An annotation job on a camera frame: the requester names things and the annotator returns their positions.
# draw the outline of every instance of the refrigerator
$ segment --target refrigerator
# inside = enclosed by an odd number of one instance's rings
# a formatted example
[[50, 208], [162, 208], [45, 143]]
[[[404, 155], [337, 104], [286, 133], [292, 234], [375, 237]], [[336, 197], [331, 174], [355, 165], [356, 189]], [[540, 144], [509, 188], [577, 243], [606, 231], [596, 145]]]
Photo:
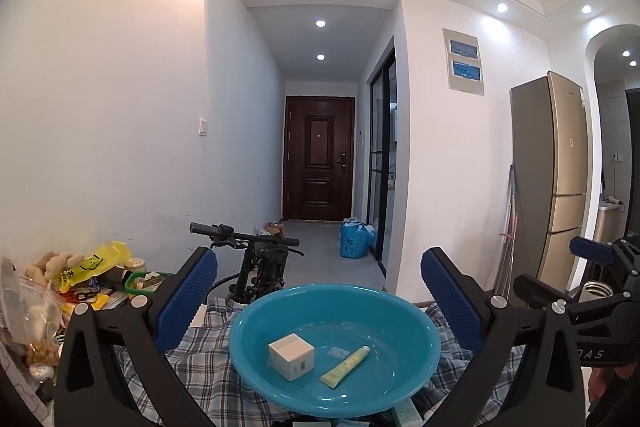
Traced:
[[[518, 224], [511, 283], [529, 273], [564, 291], [582, 231], [588, 177], [587, 119], [580, 86], [560, 74], [511, 89]], [[509, 300], [522, 306], [511, 291]]]

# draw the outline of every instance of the green basket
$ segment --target green basket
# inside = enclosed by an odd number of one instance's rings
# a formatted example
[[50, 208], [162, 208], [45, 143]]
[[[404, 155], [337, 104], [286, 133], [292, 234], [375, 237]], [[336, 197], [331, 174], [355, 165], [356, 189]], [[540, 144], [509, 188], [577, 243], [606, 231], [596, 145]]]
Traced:
[[[148, 273], [150, 272], [131, 272], [129, 277], [127, 277], [127, 281], [124, 283], [124, 291], [128, 295], [146, 295], [147, 297], [153, 295], [155, 290], [138, 290], [137, 288], [135, 288], [135, 279], [137, 279], [138, 277], [144, 277]], [[156, 273], [164, 277], [174, 275], [173, 273], [167, 273], [167, 272], [156, 272]]]

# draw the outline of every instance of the plastic bag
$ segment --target plastic bag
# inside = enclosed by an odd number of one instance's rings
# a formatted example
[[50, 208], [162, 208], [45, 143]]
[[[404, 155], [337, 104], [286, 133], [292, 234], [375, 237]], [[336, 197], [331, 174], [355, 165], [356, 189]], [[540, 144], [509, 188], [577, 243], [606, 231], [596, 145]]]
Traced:
[[60, 359], [55, 336], [60, 327], [64, 302], [64, 299], [44, 286], [20, 277], [20, 305], [24, 313], [27, 365], [58, 365]]
[[91, 277], [97, 277], [110, 270], [118, 264], [131, 259], [131, 251], [127, 248], [127, 243], [122, 241], [111, 241], [109, 246], [100, 245], [100, 248], [88, 257], [80, 266], [64, 270], [58, 276], [60, 283], [60, 293], [66, 293], [71, 286], [84, 282]]
[[363, 222], [356, 218], [345, 219], [340, 226], [340, 255], [357, 259], [364, 256], [375, 236]]

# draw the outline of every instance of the cardboard box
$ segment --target cardboard box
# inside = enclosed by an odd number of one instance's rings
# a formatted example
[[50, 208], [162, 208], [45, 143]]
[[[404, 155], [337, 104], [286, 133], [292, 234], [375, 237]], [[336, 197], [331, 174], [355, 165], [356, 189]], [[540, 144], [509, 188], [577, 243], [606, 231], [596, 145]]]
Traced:
[[295, 380], [314, 368], [314, 346], [291, 333], [269, 344], [269, 365], [287, 380]]
[[267, 223], [267, 226], [264, 227], [264, 229], [271, 235], [279, 233], [284, 237], [284, 223]]

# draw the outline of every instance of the refrigerator door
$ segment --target refrigerator door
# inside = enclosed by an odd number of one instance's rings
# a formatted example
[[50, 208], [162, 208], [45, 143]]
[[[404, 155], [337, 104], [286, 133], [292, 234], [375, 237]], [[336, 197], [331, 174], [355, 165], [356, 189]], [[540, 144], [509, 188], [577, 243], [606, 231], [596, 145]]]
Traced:
[[580, 86], [549, 71], [549, 91], [554, 118], [556, 176], [554, 194], [587, 192], [587, 117]]
[[564, 232], [582, 226], [587, 196], [555, 196], [551, 199], [549, 232]]
[[569, 250], [569, 242], [580, 235], [580, 228], [546, 234], [545, 253], [538, 272], [538, 279], [565, 291], [574, 269], [575, 255]]

